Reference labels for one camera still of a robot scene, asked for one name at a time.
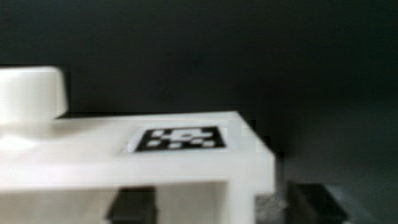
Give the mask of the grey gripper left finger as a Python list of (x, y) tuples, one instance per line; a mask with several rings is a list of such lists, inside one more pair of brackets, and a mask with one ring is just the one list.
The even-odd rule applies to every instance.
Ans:
[(156, 224), (153, 187), (121, 188), (107, 212), (110, 224)]

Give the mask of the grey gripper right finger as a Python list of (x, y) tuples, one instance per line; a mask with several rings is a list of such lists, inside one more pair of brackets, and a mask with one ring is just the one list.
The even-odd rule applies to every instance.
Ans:
[(284, 224), (343, 224), (348, 214), (322, 184), (290, 183)]

